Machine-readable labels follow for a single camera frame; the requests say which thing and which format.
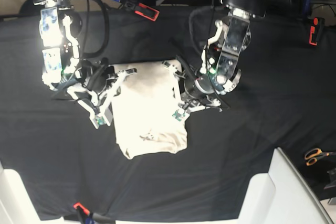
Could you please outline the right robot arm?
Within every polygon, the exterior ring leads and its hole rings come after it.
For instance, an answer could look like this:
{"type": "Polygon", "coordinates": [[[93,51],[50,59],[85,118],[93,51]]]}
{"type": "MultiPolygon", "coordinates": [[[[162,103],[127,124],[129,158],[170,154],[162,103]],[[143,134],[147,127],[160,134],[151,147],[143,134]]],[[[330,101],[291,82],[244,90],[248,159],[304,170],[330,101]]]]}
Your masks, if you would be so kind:
{"type": "Polygon", "coordinates": [[[96,2],[102,11],[104,37],[101,47],[95,52],[85,52],[89,19],[82,20],[74,10],[72,0],[33,0],[41,5],[39,33],[43,41],[43,83],[54,92],[66,93],[89,113],[89,120],[98,129],[110,126],[113,120],[111,103],[120,94],[126,78],[137,72],[135,68],[118,72],[101,57],[110,38],[109,16],[101,0],[96,2]]]}

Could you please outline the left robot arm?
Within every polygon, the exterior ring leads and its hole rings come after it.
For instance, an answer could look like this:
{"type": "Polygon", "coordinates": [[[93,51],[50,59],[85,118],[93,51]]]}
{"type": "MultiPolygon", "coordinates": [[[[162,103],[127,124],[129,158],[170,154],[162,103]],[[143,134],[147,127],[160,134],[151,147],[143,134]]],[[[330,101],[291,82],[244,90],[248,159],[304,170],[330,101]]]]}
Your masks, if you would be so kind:
{"type": "Polygon", "coordinates": [[[221,96],[232,92],[239,84],[241,70],[237,68],[239,56],[250,44],[251,18],[263,18],[267,0],[220,0],[228,8],[227,16],[211,20],[216,33],[203,46],[202,64],[193,70],[184,60],[182,48],[175,40],[171,44],[177,49],[176,59],[182,65],[179,71],[167,61],[163,65],[178,81],[174,87],[177,102],[172,117],[185,122],[191,113],[205,109],[228,109],[221,96]]]}

